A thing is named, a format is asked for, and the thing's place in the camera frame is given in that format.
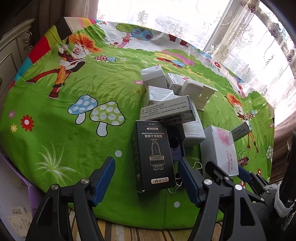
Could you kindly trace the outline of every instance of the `mushroom stem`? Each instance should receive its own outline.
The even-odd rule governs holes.
[[[85,121],[85,117],[86,117],[85,113],[78,114],[78,117],[76,118],[75,123],[77,125],[82,124]]]
[[[107,132],[107,123],[104,123],[104,122],[100,122],[99,125],[98,125],[98,128],[96,130],[96,133],[98,134],[98,136],[100,137],[105,137],[108,132]]]

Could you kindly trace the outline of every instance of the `metal screw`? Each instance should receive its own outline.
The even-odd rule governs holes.
[[[207,185],[211,185],[213,182],[210,179],[205,179],[204,183]]]
[[[57,190],[58,188],[59,188],[59,186],[57,184],[54,184],[54,185],[51,186],[52,190]]]
[[[87,184],[88,182],[89,182],[89,179],[88,178],[81,179],[81,183],[82,184]]]
[[[236,190],[242,190],[242,186],[241,185],[235,185],[234,186]]]

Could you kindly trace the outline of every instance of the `black box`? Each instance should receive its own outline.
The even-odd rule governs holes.
[[[164,122],[137,120],[132,139],[137,191],[155,191],[176,186]]]

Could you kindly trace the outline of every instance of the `blue gripper pad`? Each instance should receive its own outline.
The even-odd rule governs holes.
[[[190,202],[195,204],[195,206],[199,206],[200,199],[198,196],[198,187],[194,182],[190,172],[188,171],[185,163],[181,160],[178,161],[178,172],[180,174],[181,180],[186,189],[187,195],[190,199]]]
[[[101,177],[94,188],[94,198],[92,199],[93,207],[96,207],[100,202],[103,201],[103,198],[106,194],[110,181],[113,177],[114,171],[115,171],[115,160],[113,157],[111,157],[109,160],[109,163],[103,170],[103,173],[101,174]]]
[[[239,174],[237,177],[240,180],[242,180],[244,183],[250,182],[252,180],[250,173],[240,165],[239,165]]]

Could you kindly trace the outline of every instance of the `table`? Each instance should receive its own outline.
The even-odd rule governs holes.
[[[243,98],[235,74],[172,35],[86,18],[60,19],[21,66],[6,98],[1,146],[43,191],[53,183],[72,185],[113,156],[115,174],[94,209],[97,217],[152,229],[192,227],[198,209],[184,188],[175,194],[136,192],[131,133],[145,94],[140,69],[156,64],[165,73],[218,89],[199,111],[204,128],[212,124],[230,130],[250,120],[252,136],[235,143],[238,159],[247,157],[245,168],[267,179],[274,127],[258,92]],[[198,146],[187,148],[186,156],[192,166],[201,162]]]

